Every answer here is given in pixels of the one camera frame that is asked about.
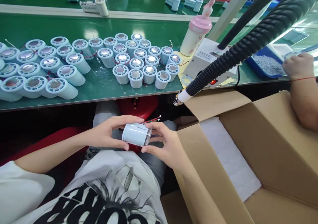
blue tray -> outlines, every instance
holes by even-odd
[[[279,57],[277,57],[276,54],[273,53],[267,46],[259,50],[257,53],[255,53],[255,55],[257,56],[265,55],[267,57],[274,58],[277,62],[283,65],[282,60]],[[274,75],[274,76],[268,75],[267,73],[263,71],[263,69],[258,65],[258,63],[252,57],[249,57],[248,59],[246,59],[246,63],[248,63],[250,67],[252,68],[252,70],[261,78],[278,78],[283,76],[283,75]]]

white t-shirt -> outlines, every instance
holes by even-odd
[[[132,151],[100,151],[57,198],[37,208],[53,186],[52,177],[13,161],[0,167],[1,223],[167,223],[157,179]]]

black corrugated hose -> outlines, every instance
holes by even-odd
[[[318,0],[282,0],[276,8],[245,37],[206,67],[190,85],[186,87],[186,92],[190,96],[196,95],[211,81],[261,50],[296,23],[317,1]]]

white foam sheet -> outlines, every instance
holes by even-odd
[[[212,117],[204,120],[200,122],[200,126],[244,202],[261,187],[261,182],[245,161],[219,118]]]

forearm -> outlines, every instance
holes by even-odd
[[[87,145],[85,143],[85,136],[86,133],[83,132],[56,144],[39,149],[15,160],[15,164],[29,172],[46,173],[85,147]]]
[[[291,102],[301,124],[318,131],[318,86],[315,79],[292,82]]]
[[[226,224],[221,212],[190,161],[185,167],[185,171],[182,172],[182,176],[198,222],[200,224]]]

